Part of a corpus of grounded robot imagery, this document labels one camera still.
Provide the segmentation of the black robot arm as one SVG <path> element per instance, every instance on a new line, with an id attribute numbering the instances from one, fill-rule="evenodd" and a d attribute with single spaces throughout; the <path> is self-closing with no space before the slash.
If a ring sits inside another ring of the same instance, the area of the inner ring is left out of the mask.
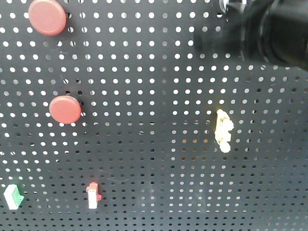
<path id="1" fill-rule="evenodd" d="M 242 60 L 308 69 L 306 0 L 220 0 L 227 24 L 220 36 L 202 34 L 197 24 L 194 46 L 212 46 Z"/>

